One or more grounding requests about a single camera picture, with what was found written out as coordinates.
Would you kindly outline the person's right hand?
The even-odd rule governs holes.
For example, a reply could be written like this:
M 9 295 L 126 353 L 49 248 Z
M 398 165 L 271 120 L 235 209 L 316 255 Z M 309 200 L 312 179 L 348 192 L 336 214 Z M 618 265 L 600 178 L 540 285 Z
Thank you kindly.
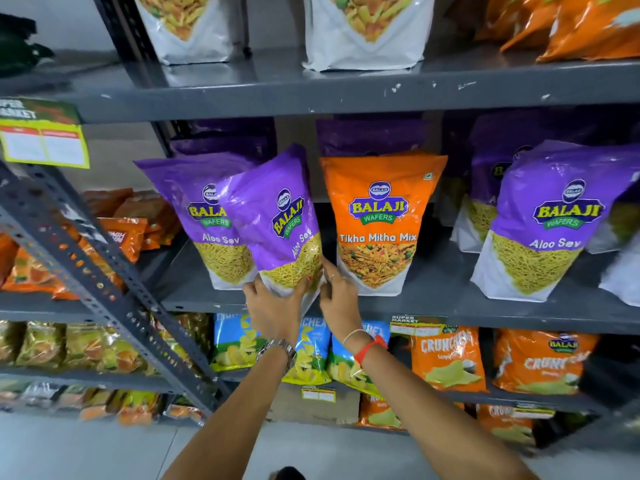
M 362 327 L 362 318 L 358 306 L 358 290 L 350 278 L 344 276 L 336 265 L 326 257 L 321 258 L 325 282 L 332 285 L 333 312 L 323 315 L 333 336 L 352 355 L 356 355 L 371 336 Z

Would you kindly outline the white snack mix pouch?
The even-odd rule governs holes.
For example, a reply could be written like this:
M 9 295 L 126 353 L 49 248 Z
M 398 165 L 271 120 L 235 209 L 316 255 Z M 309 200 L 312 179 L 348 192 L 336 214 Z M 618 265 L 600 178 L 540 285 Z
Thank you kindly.
M 244 44 L 241 0 L 134 0 L 167 66 L 223 63 Z
M 435 0 L 303 0 L 303 67 L 405 70 L 423 60 Z

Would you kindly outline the person's left forearm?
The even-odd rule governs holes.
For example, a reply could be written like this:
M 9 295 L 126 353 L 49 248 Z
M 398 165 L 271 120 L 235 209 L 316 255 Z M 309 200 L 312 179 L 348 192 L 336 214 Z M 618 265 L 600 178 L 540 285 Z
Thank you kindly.
M 283 350 L 268 350 L 194 434 L 161 480 L 242 480 L 286 362 Z

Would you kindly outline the orange chips packet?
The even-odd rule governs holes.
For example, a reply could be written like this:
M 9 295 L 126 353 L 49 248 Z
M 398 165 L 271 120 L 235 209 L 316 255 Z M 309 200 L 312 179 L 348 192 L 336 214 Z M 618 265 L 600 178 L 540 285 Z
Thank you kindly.
M 500 329 L 493 384 L 512 393 L 575 395 L 599 340 L 588 333 Z
M 436 390 L 487 393 L 479 329 L 420 324 L 411 337 L 411 369 Z
M 534 447 L 534 419 L 514 419 L 512 406 L 476 404 L 476 419 L 487 432 L 503 441 Z
M 356 427 L 404 431 L 398 416 L 384 399 L 364 393 L 361 394 Z

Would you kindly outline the pile of small orange packets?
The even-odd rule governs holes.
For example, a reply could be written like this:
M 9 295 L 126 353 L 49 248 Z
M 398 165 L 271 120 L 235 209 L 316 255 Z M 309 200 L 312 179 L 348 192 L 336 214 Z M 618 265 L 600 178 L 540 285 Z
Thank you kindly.
M 94 217 L 133 264 L 145 251 L 172 244 L 182 226 L 169 203 L 155 191 L 131 187 L 85 191 L 82 197 Z M 46 266 L 0 232 L 0 290 L 44 292 L 53 299 L 78 300 Z

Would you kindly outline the silver wrist watch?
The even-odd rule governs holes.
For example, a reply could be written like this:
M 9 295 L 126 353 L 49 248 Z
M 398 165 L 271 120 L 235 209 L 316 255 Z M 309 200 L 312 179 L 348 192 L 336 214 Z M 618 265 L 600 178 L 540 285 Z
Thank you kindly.
M 286 368 L 284 375 L 293 368 L 296 359 L 296 350 L 286 339 L 270 339 L 268 340 L 258 351 L 256 356 L 256 363 L 260 361 L 261 357 L 270 349 L 279 348 L 283 350 L 287 356 Z

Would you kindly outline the dark green packets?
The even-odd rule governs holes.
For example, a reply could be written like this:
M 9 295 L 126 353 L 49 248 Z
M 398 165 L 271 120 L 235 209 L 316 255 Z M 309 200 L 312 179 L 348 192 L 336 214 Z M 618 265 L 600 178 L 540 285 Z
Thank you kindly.
M 35 20 L 0 13 L 0 78 L 30 72 L 56 57 L 52 49 L 29 41 L 36 33 Z

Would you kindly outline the person's right forearm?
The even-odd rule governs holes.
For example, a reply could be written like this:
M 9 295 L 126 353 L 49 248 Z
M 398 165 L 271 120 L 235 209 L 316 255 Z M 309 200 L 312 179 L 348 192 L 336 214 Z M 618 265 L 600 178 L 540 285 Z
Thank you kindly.
M 540 480 L 500 439 L 388 350 L 370 348 L 362 367 L 441 480 Z

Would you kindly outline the purple snack pouch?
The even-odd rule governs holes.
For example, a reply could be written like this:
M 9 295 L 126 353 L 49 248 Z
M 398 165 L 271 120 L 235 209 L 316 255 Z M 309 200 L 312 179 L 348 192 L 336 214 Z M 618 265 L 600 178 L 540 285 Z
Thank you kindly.
M 190 126 L 189 137 L 174 137 L 170 142 L 176 157 L 231 152 L 266 161 L 278 152 L 273 117 L 194 120 Z
M 306 149 L 292 144 L 271 160 L 220 181 L 216 192 L 268 290 L 285 297 L 300 280 L 309 279 L 301 301 L 305 315 L 323 281 Z
M 548 135 L 539 109 L 497 111 L 476 119 L 469 135 L 472 154 L 468 192 L 451 235 L 461 252 L 481 252 L 497 216 L 500 186 L 507 170 Z
M 134 164 L 171 204 L 216 290 L 241 290 L 257 270 L 252 254 L 219 201 L 218 184 L 260 160 L 231 152 L 143 159 Z
M 609 216 L 588 242 L 586 252 L 616 254 L 602 272 L 598 287 L 626 305 L 640 308 L 640 183 L 616 199 Z
M 506 171 L 471 282 L 489 299 L 544 303 L 640 177 L 640 143 L 546 140 Z
M 400 154 L 418 150 L 428 137 L 426 120 L 317 120 L 319 150 L 325 157 Z

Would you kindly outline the grey metal shelf rack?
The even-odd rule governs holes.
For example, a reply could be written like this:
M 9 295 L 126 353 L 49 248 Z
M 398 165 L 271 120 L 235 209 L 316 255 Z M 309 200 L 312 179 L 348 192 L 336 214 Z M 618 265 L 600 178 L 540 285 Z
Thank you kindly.
M 78 76 L 72 102 L 88 123 L 187 120 L 201 116 L 319 116 L 414 110 L 544 108 L 572 104 L 640 103 L 640 59 L 533 63 L 529 53 L 502 56 L 496 48 L 453 39 L 428 43 L 428 60 L 409 71 L 306 71 L 297 48 L 269 49 L 248 60 L 177 68 L 159 63 L 107 66 Z M 609 259 L 579 258 L 546 303 L 484 297 L 469 279 L 475 258 L 454 250 L 445 231 L 427 218 L 426 254 L 409 270 L 395 297 L 360 298 L 364 319 L 432 319 L 481 328 L 568 330 L 640 336 L 640 310 L 597 289 Z M 605 352 L 586 366 L 577 395 L 526 395 L 491 387 L 487 394 L 453 392 L 455 401 L 546 404 L 591 411 L 599 419 L 547 448 L 640 452 L 640 357 L 617 362 L 605 353 L 624 339 L 606 339 Z

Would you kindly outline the grey perforated metal rack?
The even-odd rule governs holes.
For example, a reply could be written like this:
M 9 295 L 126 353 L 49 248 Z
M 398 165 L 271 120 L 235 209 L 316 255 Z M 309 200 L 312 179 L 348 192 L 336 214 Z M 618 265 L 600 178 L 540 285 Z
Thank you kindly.
M 184 395 L 212 416 L 229 390 L 196 339 L 153 295 L 61 172 L 25 167 L 23 180 L 0 158 L 0 232 L 78 297 L 89 323 L 115 329 L 136 348 L 163 378 L 156 392 Z

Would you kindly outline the orange snack mix pouch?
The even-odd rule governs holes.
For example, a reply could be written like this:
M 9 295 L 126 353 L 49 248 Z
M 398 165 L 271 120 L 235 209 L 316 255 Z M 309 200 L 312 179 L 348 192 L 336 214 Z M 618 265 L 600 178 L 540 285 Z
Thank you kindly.
M 394 297 L 417 254 L 426 207 L 448 156 L 410 151 L 324 156 L 337 227 L 337 266 L 360 296 Z

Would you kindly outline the green yellow price label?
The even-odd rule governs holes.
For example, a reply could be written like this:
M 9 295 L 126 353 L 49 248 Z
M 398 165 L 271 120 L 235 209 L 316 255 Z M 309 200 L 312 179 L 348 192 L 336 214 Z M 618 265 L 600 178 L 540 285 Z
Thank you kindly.
M 441 334 L 447 317 L 436 315 L 406 315 L 396 314 L 390 320 L 391 334 L 408 337 L 435 337 Z

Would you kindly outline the red wrist band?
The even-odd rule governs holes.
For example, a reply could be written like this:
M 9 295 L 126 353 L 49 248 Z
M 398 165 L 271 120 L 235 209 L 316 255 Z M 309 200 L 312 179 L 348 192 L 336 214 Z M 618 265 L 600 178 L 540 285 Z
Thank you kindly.
M 374 337 L 372 337 L 372 341 L 370 341 L 370 343 L 366 344 L 356 355 L 354 355 L 354 361 L 359 365 L 363 365 L 368 351 L 374 346 L 378 346 L 384 350 L 387 350 L 388 343 L 381 335 L 375 335 Z

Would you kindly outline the person's left hand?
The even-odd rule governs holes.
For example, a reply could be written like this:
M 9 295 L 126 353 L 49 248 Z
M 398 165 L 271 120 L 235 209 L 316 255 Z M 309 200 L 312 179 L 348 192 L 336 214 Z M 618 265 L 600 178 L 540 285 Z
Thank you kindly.
M 295 346 L 302 311 L 294 304 L 294 289 L 290 295 L 279 297 L 268 290 L 258 274 L 244 284 L 243 292 L 254 329 L 267 339 L 286 339 Z

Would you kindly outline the row of mixed small packets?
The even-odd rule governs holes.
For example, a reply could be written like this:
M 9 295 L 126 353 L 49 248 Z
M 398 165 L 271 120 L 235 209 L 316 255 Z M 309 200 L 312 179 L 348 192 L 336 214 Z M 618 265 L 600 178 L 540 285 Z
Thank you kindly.
M 0 380 L 0 412 L 80 421 L 115 418 L 122 426 L 151 426 L 160 420 L 197 426 L 205 422 L 203 412 L 179 394 L 12 379 Z

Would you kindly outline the green yellow shelf sign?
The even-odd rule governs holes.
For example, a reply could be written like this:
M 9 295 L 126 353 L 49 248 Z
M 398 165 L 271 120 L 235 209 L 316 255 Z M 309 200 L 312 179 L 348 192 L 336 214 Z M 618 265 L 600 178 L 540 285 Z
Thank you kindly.
M 7 162 L 90 168 L 81 119 L 73 104 L 0 96 L 0 146 Z

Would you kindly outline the row of yellow green packets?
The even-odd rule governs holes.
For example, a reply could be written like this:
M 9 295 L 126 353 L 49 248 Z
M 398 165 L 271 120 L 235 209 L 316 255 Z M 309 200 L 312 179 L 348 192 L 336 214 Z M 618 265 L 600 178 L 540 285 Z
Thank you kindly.
M 101 324 L 0 320 L 0 365 L 159 374 L 116 329 Z

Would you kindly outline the blue chips packet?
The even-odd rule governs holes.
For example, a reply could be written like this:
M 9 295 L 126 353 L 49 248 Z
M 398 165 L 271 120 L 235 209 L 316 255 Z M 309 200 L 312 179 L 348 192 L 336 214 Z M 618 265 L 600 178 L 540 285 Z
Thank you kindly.
M 362 327 L 373 339 L 377 337 L 384 339 L 385 347 L 388 348 L 390 339 L 389 322 L 364 320 Z M 361 393 L 381 397 L 379 389 L 373 384 L 361 364 L 354 359 L 354 356 L 334 336 L 331 339 L 326 370 L 334 381 L 345 384 Z
M 326 361 L 332 333 L 324 318 L 304 316 L 295 346 L 293 366 L 284 375 L 282 382 L 300 386 L 320 386 L 332 379 L 326 370 Z
M 265 343 L 249 315 L 215 314 L 211 368 L 215 372 L 250 368 Z

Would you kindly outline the orange snack bag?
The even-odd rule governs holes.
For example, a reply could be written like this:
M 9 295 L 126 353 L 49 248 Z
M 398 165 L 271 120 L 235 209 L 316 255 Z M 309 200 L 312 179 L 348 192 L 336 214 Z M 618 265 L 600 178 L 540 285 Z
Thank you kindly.
M 508 50 L 547 48 L 563 0 L 512 0 L 501 14 L 508 39 L 501 53 Z
M 640 58 L 640 0 L 562 0 L 537 63 Z
M 444 12 L 444 19 L 454 26 L 461 39 L 503 42 L 512 38 L 514 15 L 509 8 L 514 0 L 454 0 Z

